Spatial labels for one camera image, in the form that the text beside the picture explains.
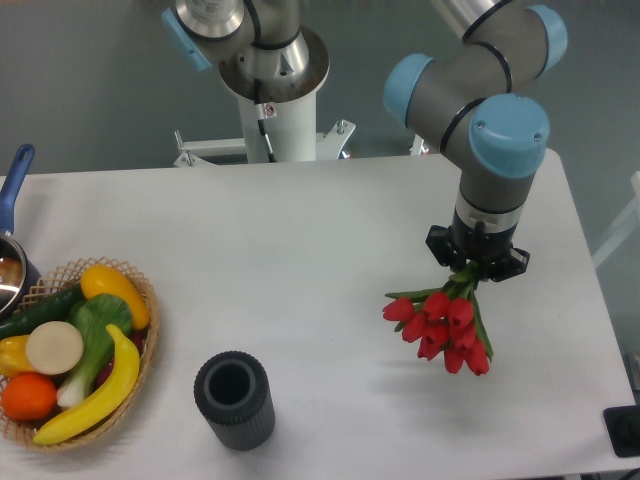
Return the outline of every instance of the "sticker label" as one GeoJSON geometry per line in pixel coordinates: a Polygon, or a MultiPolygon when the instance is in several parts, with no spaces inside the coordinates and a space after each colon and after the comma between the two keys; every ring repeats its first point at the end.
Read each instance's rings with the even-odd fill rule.
{"type": "Polygon", "coordinates": [[[228,20],[235,9],[235,2],[225,0],[189,0],[189,9],[207,20],[228,20]]]}

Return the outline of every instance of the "wicker basket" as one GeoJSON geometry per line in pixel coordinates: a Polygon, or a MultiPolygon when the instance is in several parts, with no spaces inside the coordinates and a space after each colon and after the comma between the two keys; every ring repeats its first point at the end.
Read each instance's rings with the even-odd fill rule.
{"type": "MultiPolygon", "coordinates": [[[[80,281],[80,276],[85,269],[91,265],[102,264],[113,267],[122,272],[133,283],[136,289],[142,294],[147,303],[149,309],[151,321],[147,330],[147,337],[144,344],[144,351],[140,358],[140,374],[136,381],[133,390],[125,401],[104,421],[99,423],[96,427],[85,433],[73,437],[65,442],[51,446],[40,446],[33,443],[33,436],[37,432],[41,423],[17,423],[9,419],[4,415],[2,408],[0,407],[0,432],[2,432],[5,438],[15,441],[17,444],[24,446],[30,450],[40,451],[61,451],[70,450],[82,445],[86,445],[96,438],[103,435],[107,430],[113,427],[120,421],[124,413],[129,409],[133,399],[140,390],[142,383],[149,371],[153,354],[155,353],[156,346],[158,345],[158,330],[159,330],[159,309],[158,302],[153,291],[153,286],[149,283],[149,280],[139,272],[135,267],[129,265],[128,262],[121,262],[118,260],[111,260],[102,257],[98,260],[90,258],[88,260],[78,260],[76,262],[69,262],[64,267],[58,267],[54,272],[50,272],[43,278],[38,280],[37,285],[31,287],[29,293],[24,296],[22,302],[19,305],[19,309],[26,307],[31,303],[35,303],[41,298],[54,293],[58,290],[67,288],[80,281]]],[[[4,390],[8,379],[0,375],[0,394],[4,390]]]]}

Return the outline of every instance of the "yellow bell pepper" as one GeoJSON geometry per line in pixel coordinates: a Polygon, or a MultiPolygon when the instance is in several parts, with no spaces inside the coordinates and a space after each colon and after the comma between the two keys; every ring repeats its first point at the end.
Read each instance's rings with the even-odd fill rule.
{"type": "Polygon", "coordinates": [[[134,330],[143,330],[149,325],[149,310],[144,298],[133,283],[115,268],[92,265],[80,277],[80,287],[87,300],[101,293],[109,293],[127,302],[134,330]]]}
{"type": "Polygon", "coordinates": [[[56,415],[33,437],[36,445],[55,445],[90,429],[110,415],[133,390],[140,373],[138,348],[115,325],[107,325],[115,345],[113,371],[81,403],[56,415]]]}
{"type": "Polygon", "coordinates": [[[21,373],[35,372],[25,349],[29,335],[9,337],[0,341],[0,375],[13,378],[21,373]]]}

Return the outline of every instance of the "saucepan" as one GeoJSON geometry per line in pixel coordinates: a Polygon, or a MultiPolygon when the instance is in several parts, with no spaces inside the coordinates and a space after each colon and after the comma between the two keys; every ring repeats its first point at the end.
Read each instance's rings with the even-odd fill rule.
{"type": "Polygon", "coordinates": [[[22,145],[0,190],[0,322],[8,318],[40,274],[13,238],[14,209],[31,160],[33,145],[22,145]]]}

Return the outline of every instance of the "tulip bouquet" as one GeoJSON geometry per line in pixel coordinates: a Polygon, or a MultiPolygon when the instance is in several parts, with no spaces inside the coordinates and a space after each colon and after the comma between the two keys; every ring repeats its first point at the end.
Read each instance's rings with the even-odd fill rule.
{"type": "Polygon", "coordinates": [[[449,373],[458,373],[466,362],[476,375],[489,371],[493,350],[482,323],[475,289],[478,264],[469,262],[449,277],[442,288],[388,293],[393,302],[383,318],[398,322],[395,331],[413,343],[420,340],[418,358],[433,360],[444,352],[449,373]]]}

